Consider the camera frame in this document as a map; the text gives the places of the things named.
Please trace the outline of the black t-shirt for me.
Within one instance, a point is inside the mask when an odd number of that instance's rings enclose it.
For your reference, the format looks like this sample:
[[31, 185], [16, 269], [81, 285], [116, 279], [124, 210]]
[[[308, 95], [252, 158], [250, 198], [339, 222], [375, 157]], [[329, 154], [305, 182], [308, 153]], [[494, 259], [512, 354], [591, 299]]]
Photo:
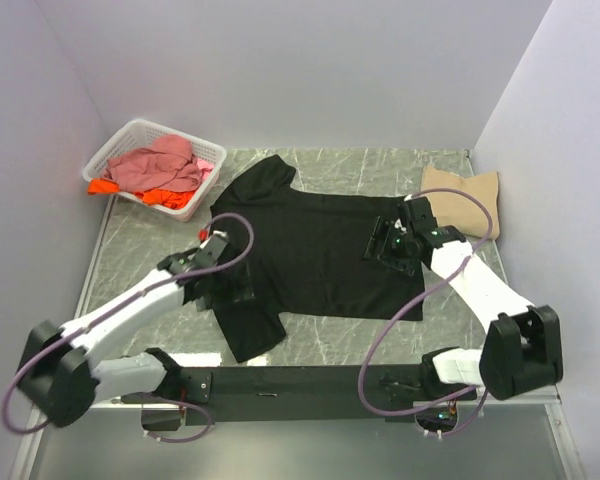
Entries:
[[396, 219], [400, 198], [305, 193], [292, 188], [295, 175], [270, 156], [210, 207], [215, 229], [250, 250], [233, 270], [248, 274], [252, 296], [214, 310], [239, 363], [285, 339], [283, 313], [388, 320], [424, 290], [420, 267], [402, 273], [364, 257], [377, 218]]

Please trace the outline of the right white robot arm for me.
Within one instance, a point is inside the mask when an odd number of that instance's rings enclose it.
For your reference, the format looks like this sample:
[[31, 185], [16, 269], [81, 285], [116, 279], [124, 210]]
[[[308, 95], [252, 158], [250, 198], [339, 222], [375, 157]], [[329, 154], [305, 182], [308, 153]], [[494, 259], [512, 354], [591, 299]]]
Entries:
[[559, 316], [511, 289], [456, 227], [441, 226], [424, 196], [406, 197], [395, 220], [377, 218], [364, 257], [399, 273], [423, 265], [469, 307], [486, 333], [482, 347], [450, 347], [423, 356], [413, 384], [427, 400], [483, 388], [507, 400], [564, 376]]

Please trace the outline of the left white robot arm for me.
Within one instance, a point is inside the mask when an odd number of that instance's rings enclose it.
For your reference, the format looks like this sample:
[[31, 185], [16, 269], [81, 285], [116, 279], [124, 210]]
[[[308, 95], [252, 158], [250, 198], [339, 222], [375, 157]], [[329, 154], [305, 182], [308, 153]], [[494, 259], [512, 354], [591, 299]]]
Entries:
[[20, 359], [17, 389], [56, 427], [71, 425], [93, 404], [113, 397], [141, 393], [191, 399], [193, 389], [181, 366], [163, 350], [149, 348], [115, 360], [107, 356], [148, 322], [209, 294], [247, 253], [215, 232], [200, 246], [167, 256], [104, 306], [60, 326], [36, 325]]

